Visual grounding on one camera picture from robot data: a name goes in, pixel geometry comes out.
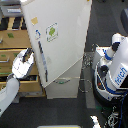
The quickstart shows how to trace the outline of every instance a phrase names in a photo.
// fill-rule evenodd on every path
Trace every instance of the paper sign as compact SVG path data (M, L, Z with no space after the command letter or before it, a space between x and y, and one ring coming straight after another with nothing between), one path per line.
M57 23L51 25L50 27L46 29L46 36L47 36L48 42L58 37L58 24Z
M31 19L31 22L32 22L33 25L37 24L38 23L37 17Z

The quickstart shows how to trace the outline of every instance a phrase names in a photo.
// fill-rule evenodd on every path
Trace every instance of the green label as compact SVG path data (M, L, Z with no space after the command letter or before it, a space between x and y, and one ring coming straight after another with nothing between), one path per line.
M14 54L14 57L17 57L18 53L13 53Z
M9 37L9 38L14 38L14 36L13 36L12 33L8 33L8 37Z
M55 33L55 28L52 27L52 28L50 29L49 35L52 36L54 33Z
M1 55L1 57L6 57L6 55L5 55L5 54L3 54L3 55Z

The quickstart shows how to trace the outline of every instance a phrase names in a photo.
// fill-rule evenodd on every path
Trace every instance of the refrigerator door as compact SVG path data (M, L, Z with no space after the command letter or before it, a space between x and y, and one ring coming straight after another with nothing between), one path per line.
M46 87L83 57L92 0L21 0L21 4Z

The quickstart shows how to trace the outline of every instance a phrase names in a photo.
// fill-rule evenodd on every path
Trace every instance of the wooden drawer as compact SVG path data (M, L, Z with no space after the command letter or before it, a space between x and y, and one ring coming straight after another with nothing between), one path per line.
M0 48L28 48L31 47L27 30L0 31Z
M7 49L0 50L0 67L9 66L11 67L14 59L23 49Z
M0 76L8 76L12 73L12 67L0 67ZM30 72L30 75L38 75L38 70L36 65L33 65L33 68Z
M0 82L0 89L6 86L6 82ZM19 92L38 92L42 91L40 86L39 76L33 81L20 81Z

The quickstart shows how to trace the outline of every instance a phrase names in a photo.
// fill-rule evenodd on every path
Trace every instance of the sticker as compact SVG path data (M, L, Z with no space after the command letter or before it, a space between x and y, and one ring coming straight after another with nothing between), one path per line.
M58 37L58 24L55 23L46 29L47 41L50 42Z
M38 19L37 19L37 17L31 19L31 22L32 22L32 25L37 24L37 23L38 23Z
M40 32L36 30L35 39L38 40L40 36L41 36Z
M14 54L14 57L17 57L18 53L13 53Z
M6 55L3 54L3 55L1 55L1 57L6 57Z
M8 33L8 37L9 37L9 38L14 38L14 36L13 36L12 33Z

